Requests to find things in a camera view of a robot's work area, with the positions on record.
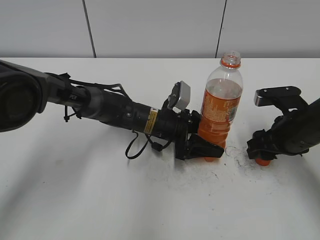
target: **bottle cap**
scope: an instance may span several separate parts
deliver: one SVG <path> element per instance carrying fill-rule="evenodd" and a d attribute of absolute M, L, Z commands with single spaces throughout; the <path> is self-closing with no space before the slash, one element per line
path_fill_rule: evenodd
<path fill-rule="evenodd" d="M 268 166 L 268 165 L 271 163 L 271 160 L 263 160 L 263 159 L 261 159 L 261 158 L 257 158 L 257 159 L 255 160 L 255 162 L 256 162 L 257 164 L 259 164 L 260 166 L 266 167 L 266 166 Z"/>
<path fill-rule="evenodd" d="M 240 68 L 241 66 L 240 53 L 237 51 L 227 51 L 221 58 L 220 63 L 221 65 L 227 68 L 232 68 L 232 69 Z"/>

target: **clear plastic bottle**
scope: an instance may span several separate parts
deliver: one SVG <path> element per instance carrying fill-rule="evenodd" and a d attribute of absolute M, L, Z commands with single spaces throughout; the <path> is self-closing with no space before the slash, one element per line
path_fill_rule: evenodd
<path fill-rule="evenodd" d="M 243 90 L 240 53 L 229 51 L 220 61 L 220 67 L 214 70 L 205 86 L 201 122 L 198 135 L 206 141 L 222 148 L 226 147 L 226 138 L 235 118 Z M 215 157 L 205 157 L 212 162 Z"/>

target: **yellow sticker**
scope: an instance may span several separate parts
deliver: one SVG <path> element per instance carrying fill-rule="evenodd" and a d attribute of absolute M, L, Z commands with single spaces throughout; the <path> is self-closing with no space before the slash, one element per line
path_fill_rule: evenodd
<path fill-rule="evenodd" d="M 157 119 L 157 115 L 158 115 L 158 109 L 151 107 L 149 116 L 148 116 L 148 121 L 146 121 L 144 131 L 143 131 L 145 134 L 152 133 L 152 130 L 154 129 L 154 125 Z"/>

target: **orange label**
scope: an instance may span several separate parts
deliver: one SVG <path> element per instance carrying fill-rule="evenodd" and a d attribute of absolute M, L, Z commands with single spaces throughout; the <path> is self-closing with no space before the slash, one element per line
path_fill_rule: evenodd
<path fill-rule="evenodd" d="M 202 115 L 216 123 L 231 122 L 236 115 L 240 97 L 234 99 L 222 99 L 204 91 L 202 102 Z"/>

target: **tabletop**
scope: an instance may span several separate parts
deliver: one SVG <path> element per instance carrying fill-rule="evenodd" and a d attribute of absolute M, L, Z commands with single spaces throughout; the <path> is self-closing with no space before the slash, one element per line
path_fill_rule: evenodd
<path fill-rule="evenodd" d="M 161 108 L 174 83 L 191 87 L 200 111 L 219 59 L 2 58 L 72 79 L 121 83 L 131 99 Z M 252 133 L 281 112 L 256 107 L 257 89 L 296 86 L 319 98 L 320 59 L 244 58 L 244 89 L 220 160 L 174 158 L 147 147 L 128 160 L 134 134 L 92 119 L 63 119 L 48 103 L 25 126 L 0 134 L 1 240 L 315 240 L 320 236 L 320 147 L 279 155 L 267 167 L 247 156 Z M 141 134 L 132 153 L 145 143 Z"/>

